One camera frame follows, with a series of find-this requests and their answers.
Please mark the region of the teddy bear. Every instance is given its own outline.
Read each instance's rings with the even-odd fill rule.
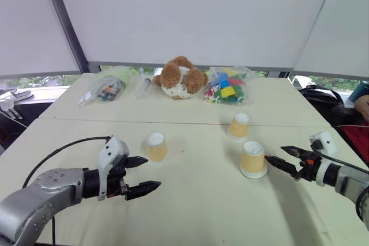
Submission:
[[[173,99],[193,97],[208,83],[208,76],[197,69],[185,56],[170,60],[154,77],[153,82],[161,86],[166,95]]]

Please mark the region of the person's hand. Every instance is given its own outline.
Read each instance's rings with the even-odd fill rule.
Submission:
[[[354,108],[363,115],[366,122],[369,122],[369,95],[363,95],[357,99]]]

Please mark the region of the yellow block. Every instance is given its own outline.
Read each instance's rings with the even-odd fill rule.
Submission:
[[[228,86],[228,87],[226,87],[226,88],[224,88],[224,89],[221,89],[221,90],[220,90],[220,94],[221,94],[221,96],[222,96],[223,98],[225,98],[225,97],[228,97],[228,96],[231,96],[231,95],[236,94],[236,92],[235,92],[235,90],[233,89],[233,87]]]
[[[228,69],[228,68],[223,69],[223,71],[226,72],[228,74],[228,76],[234,76],[234,75],[237,74],[233,70]]]

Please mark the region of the black bag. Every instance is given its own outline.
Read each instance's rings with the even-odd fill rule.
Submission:
[[[329,90],[334,96],[317,89]],[[361,124],[361,114],[354,109],[345,108],[344,102],[337,92],[318,85],[310,85],[299,91],[333,127]]]

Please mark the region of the black cable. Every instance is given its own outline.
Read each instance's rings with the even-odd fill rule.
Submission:
[[[357,197],[357,200],[356,200],[356,203],[355,203],[356,214],[360,218],[361,221],[363,220],[363,216],[360,213],[360,204],[361,204],[363,198],[365,197],[366,193],[369,193],[369,187],[367,187],[365,190],[362,191],[362,193],[359,194],[359,197]]]
[[[358,170],[358,171],[361,171],[361,172],[363,172],[363,173],[365,173],[365,174],[369,174],[369,171],[366,171],[365,169],[362,169],[362,168],[360,168],[360,167],[358,167],[358,166],[356,166],[356,165],[349,164],[348,162],[341,161],[341,160],[338,160],[338,159],[336,159],[336,158],[332,158],[332,157],[329,157],[329,156],[327,156],[327,155],[322,154],[322,153],[321,153],[321,152],[320,152],[320,151],[319,151],[319,150],[314,146],[314,144],[312,144],[312,145],[311,145],[311,148],[312,148],[312,150],[313,150],[317,155],[321,156],[322,158],[326,158],[327,160],[331,160],[331,161],[337,162],[337,163],[339,163],[339,164],[343,164],[343,165],[346,165],[346,166],[351,167],[351,168],[353,168],[353,169],[356,169],[356,170]]]
[[[64,145],[63,147],[60,147],[59,149],[53,151],[51,154],[49,154],[46,158],[44,158],[43,160],[41,160],[30,172],[30,174],[27,176],[27,178],[24,181],[24,184],[22,186],[22,188],[25,188],[28,185],[29,180],[32,178],[33,174],[35,174],[35,172],[37,171],[37,169],[40,168],[41,165],[43,165],[49,158],[55,156],[56,154],[58,154],[60,151],[68,148],[69,146],[84,142],[84,141],[93,141],[93,140],[98,140],[98,139],[105,139],[107,142],[110,140],[111,137],[106,136],[106,137],[92,137],[92,138],[84,138],[84,139],[80,139],[79,141],[74,141],[71,142],[67,145]],[[55,217],[53,216],[51,218],[51,223],[52,223],[52,246],[55,246],[56,242],[55,242]]]

